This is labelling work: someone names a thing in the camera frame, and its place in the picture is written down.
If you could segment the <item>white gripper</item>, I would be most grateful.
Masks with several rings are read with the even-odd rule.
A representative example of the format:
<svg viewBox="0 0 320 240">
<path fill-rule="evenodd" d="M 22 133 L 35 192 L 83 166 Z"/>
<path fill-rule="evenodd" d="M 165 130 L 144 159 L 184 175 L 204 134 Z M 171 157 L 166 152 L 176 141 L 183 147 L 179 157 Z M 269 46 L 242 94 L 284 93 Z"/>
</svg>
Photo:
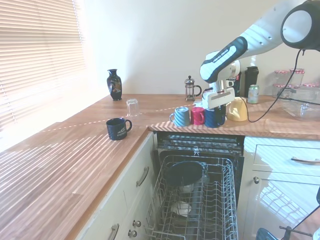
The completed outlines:
<svg viewBox="0 0 320 240">
<path fill-rule="evenodd" d="M 235 99 L 235 91 L 233 87 L 225 89 L 224 92 L 209 91 L 206 93 L 206 108 L 214 108 L 214 116 L 218 118 L 220 113 L 222 116 L 226 115 L 226 104 Z"/>
</svg>

